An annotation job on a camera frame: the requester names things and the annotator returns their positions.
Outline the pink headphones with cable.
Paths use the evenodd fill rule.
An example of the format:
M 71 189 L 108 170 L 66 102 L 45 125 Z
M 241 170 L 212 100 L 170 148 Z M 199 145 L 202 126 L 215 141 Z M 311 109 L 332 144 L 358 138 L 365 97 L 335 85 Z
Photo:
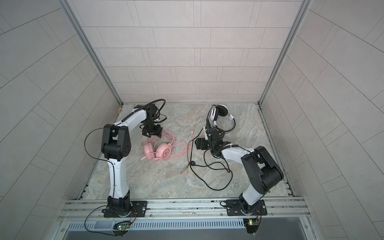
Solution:
M 187 154 L 189 145 L 175 137 L 169 130 L 163 130 L 161 137 L 152 136 L 141 142 L 144 156 L 141 160 L 166 161 L 181 158 Z

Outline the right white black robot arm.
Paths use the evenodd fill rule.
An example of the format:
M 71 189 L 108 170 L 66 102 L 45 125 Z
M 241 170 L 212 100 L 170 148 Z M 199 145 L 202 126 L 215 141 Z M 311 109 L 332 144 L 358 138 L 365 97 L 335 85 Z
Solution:
M 197 149 L 209 150 L 214 158 L 240 163 L 250 180 L 248 188 L 239 196 L 237 204 L 226 203 L 228 209 L 238 208 L 243 215 L 264 216 L 262 198 L 271 188 L 283 180 L 284 174 L 265 147 L 244 149 L 222 140 L 223 134 L 216 128 L 203 128 L 205 137 L 196 139 Z

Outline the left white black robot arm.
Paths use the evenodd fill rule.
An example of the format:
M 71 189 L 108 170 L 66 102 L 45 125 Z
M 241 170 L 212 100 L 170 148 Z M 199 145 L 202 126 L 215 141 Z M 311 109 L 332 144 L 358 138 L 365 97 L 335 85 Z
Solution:
M 127 183 L 126 161 L 131 152 L 131 131 L 143 124 L 146 137 L 159 137 L 163 128 L 156 123 L 160 110 L 154 103 L 137 105 L 119 122 L 103 127 L 101 150 L 110 168 L 110 195 L 102 213 L 105 218 L 125 217 L 132 213 L 130 190 Z

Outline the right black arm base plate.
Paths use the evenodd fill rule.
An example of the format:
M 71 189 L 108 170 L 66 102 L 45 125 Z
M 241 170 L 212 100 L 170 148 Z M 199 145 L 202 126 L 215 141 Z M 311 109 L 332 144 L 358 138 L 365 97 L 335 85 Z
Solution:
M 221 204 L 227 210 L 228 216 L 266 216 L 268 214 L 265 201 L 258 200 L 249 205 L 245 200 L 225 200 Z

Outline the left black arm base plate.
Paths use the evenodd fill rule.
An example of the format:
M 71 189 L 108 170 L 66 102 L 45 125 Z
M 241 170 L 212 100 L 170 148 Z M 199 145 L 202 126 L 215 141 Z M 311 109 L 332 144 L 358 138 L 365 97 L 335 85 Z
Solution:
M 112 210 L 111 208 L 106 207 L 102 210 L 102 213 L 105 218 L 128 218 L 131 216 L 142 218 L 146 214 L 147 206 L 147 201 L 131 201 L 131 208 L 129 211 Z

